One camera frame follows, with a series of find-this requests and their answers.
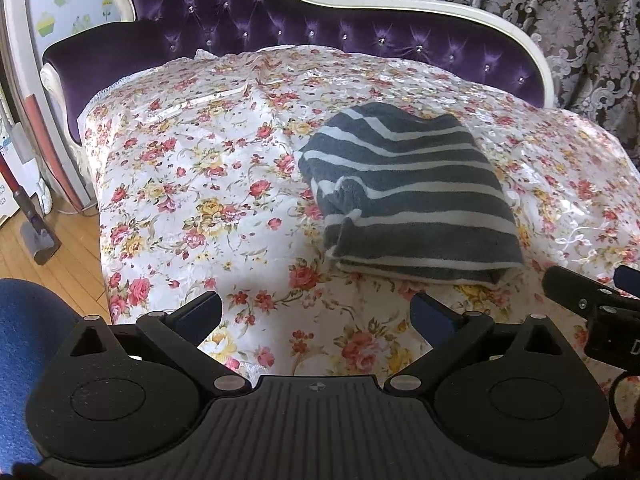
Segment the floral bedspread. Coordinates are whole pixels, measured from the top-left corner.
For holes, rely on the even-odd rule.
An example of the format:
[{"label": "floral bedspread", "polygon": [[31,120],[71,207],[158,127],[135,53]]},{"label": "floral bedspread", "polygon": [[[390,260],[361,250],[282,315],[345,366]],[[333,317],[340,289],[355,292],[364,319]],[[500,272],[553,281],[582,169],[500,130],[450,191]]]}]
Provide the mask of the floral bedspread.
[{"label": "floral bedspread", "polygon": [[[636,266],[640,178],[618,141],[558,109],[410,60],[297,46],[178,59],[102,92],[80,119],[100,204],[113,321],[173,311],[205,290],[223,298],[207,354],[261,374],[375,374],[428,345],[408,323],[415,283],[347,274],[322,251],[322,215],[293,153],[325,120],[372,100],[429,118],[454,114],[495,167],[526,270],[508,286],[427,286],[457,311],[498,322],[551,316],[580,351],[582,321],[546,300],[561,264],[608,283]],[[617,370],[585,358],[606,391]],[[628,381],[627,420],[640,388]],[[596,458],[616,458],[613,424]]]}]

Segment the wooden floor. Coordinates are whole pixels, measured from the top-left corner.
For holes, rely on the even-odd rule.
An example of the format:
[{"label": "wooden floor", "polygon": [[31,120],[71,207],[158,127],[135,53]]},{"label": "wooden floor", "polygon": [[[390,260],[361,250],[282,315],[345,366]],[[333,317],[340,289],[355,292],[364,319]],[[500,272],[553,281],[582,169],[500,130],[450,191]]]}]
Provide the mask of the wooden floor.
[{"label": "wooden floor", "polygon": [[110,323],[100,268],[99,216],[86,218],[54,211],[45,220],[62,247],[44,266],[33,261],[22,243],[20,226],[26,220],[21,212],[0,226],[0,278],[44,285],[82,316],[99,314]]}]

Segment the vacuum cleaner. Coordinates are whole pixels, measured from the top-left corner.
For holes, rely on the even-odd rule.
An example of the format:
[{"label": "vacuum cleaner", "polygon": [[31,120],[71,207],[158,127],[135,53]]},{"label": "vacuum cleaner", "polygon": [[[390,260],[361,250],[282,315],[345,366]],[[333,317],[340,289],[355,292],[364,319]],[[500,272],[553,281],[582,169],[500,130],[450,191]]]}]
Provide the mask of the vacuum cleaner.
[{"label": "vacuum cleaner", "polygon": [[60,240],[39,215],[27,192],[15,179],[9,165],[0,152],[0,174],[6,181],[27,221],[20,227],[20,235],[33,259],[44,265],[60,248]]}]

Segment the curtain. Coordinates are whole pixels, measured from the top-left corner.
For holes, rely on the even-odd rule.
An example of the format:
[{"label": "curtain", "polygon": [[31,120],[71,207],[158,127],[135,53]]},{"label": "curtain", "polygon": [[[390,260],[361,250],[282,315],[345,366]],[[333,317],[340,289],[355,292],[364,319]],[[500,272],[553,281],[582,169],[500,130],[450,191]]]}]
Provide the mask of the curtain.
[{"label": "curtain", "polygon": [[640,0],[445,0],[526,32],[554,76],[557,105],[615,134],[640,167]]}]

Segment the gray and white striped towel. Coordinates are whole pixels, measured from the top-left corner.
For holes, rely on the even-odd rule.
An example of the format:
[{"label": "gray and white striped towel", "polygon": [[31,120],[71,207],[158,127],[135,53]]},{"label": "gray and white striped towel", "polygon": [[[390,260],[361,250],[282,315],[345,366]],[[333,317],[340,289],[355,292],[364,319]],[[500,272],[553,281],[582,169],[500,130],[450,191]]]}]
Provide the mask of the gray and white striped towel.
[{"label": "gray and white striped towel", "polygon": [[369,103],[332,117],[297,154],[339,268],[495,285],[522,266],[511,209],[471,133]]}]

